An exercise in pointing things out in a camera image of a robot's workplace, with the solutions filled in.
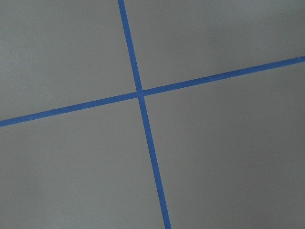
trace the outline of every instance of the gray floor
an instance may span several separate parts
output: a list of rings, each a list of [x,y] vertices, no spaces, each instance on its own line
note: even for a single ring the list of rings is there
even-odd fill
[[[303,0],[125,1],[144,89],[305,55]],[[0,120],[135,91],[115,0],[0,0]],[[145,97],[173,229],[305,227],[305,63]],[[137,99],[0,128],[0,228],[162,229]]]

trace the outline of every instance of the horizontal blue line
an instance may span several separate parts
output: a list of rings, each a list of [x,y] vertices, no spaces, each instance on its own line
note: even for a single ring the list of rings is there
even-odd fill
[[[305,56],[301,57],[296,57],[284,61],[278,61],[278,62],[273,62],[273,63],[267,63],[263,65],[258,65],[250,68],[244,68],[236,71],[231,71],[227,73],[221,73],[221,74],[216,74],[216,75],[211,75],[211,76],[206,76],[194,80],[188,80],[180,83],[173,83],[165,86],[160,86],[160,87],[155,87],[151,89],[146,89],[143,91],[144,96],[151,95],[151,94],[157,94],[157,93],[162,93],[162,92],[167,92],[167,91],[172,91],[180,88],[185,88],[185,87],[190,87],[190,86],[195,86],[203,83],[209,83],[217,80],[223,80],[223,79],[228,79],[240,75],[246,75],[250,73],[256,73],[260,71],[265,71],[273,68],[279,68],[279,67],[284,67],[287,65],[292,65],[296,63],[301,63],[305,62]]]
[[[66,107],[57,108],[57,109],[53,109],[53,110],[49,110],[49,111],[43,111],[43,112],[39,112],[39,113],[35,113],[35,114],[20,116],[20,117],[16,117],[16,118],[10,118],[10,119],[0,121],[0,127],[6,126],[6,125],[13,125],[13,124],[17,124],[17,123],[23,123],[23,122],[27,122],[27,121],[31,121],[31,120],[35,120],[35,119],[50,117],[50,116],[54,116],[54,115],[60,115],[60,114],[68,113],[68,112],[79,111],[79,110],[83,110],[83,109],[87,109],[87,108],[91,108],[91,107],[95,107],[95,106],[112,104],[112,103],[129,100],[129,99],[134,99],[134,98],[137,98],[136,92],[128,93],[128,94],[121,94],[121,95],[110,97],[110,98],[99,99],[99,100],[95,100],[95,101],[85,102],[82,104],[66,106]]]

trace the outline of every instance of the blue tape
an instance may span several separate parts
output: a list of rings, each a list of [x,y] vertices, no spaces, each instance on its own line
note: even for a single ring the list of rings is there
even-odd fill
[[[188,80],[180,83],[173,83],[165,86],[160,86],[160,87],[155,87],[151,89],[144,90],[144,96],[151,95],[151,94],[157,94],[157,93],[162,93],[162,92],[167,92],[167,91],[172,91],[180,88],[185,88],[185,87],[190,87],[190,86],[195,86],[203,83],[209,83],[217,80],[223,80],[223,79],[228,79],[240,75],[246,75],[250,73],[256,73],[260,71],[265,71],[273,68],[279,68],[279,67],[284,67],[296,63],[301,63],[305,62],[305,56],[301,57],[296,57],[284,61],[278,61],[278,62],[273,62],[273,63],[267,63],[259,66],[254,66],[250,68],[244,68],[236,71],[231,71],[227,73],[221,73],[221,74],[216,74],[216,75],[211,75],[207,77],[202,77],[194,80]]]
[[[53,109],[53,110],[49,110],[49,111],[35,113],[35,114],[29,114],[29,115],[25,115],[25,116],[21,116],[21,117],[2,120],[2,121],[0,121],[0,127],[6,126],[6,125],[13,125],[13,124],[17,124],[17,123],[23,123],[23,122],[27,122],[27,121],[31,121],[31,120],[35,120],[35,119],[50,117],[50,116],[54,116],[54,115],[60,115],[63,113],[79,111],[79,110],[83,110],[83,109],[87,109],[87,108],[91,108],[91,107],[95,107],[95,106],[112,104],[112,103],[129,100],[129,99],[134,99],[134,98],[137,98],[136,92],[122,94],[122,95],[105,98],[105,99],[99,99],[99,100],[86,102],[86,103],[82,103],[82,104],[66,106],[66,107],[57,108],[57,109]]]
[[[152,139],[153,138],[152,131],[151,131],[151,127],[149,124],[142,84],[141,84],[141,80],[140,80],[140,74],[139,74],[136,56],[135,56],[135,52],[134,52],[134,48],[133,48],[133,44],[132,44],[132,37],[131,37],[130,28],[129,28],[129,24],[128,24],[124,0],[118,0],[118,3],[119,3],[119,8],[120,8],[126,43],[127,43],[127,47],[128,47],[129,58],[130,58],[131,66],[132,66],[133,78],[134,78],[134,82],[135,82],[136,89],[137,89],[140,111],[141,111],[141,115],[142,115],[142,121],[143,121],[144,130],[145,130],[149,155],[150,155],[150,159],[151,159],[151,163],[152,163],[154,180],[155,180],[156,187],[157,187],[163,222],[164,222],[164,226],[166,229],[171,229],[172,227],[171,227],[170,218],[168,215],[164,190],[163,190],[162,181],[161,181],[161,175],[160,175],[157,156],[156,156],[154,143],[153,143],[153,139]]]

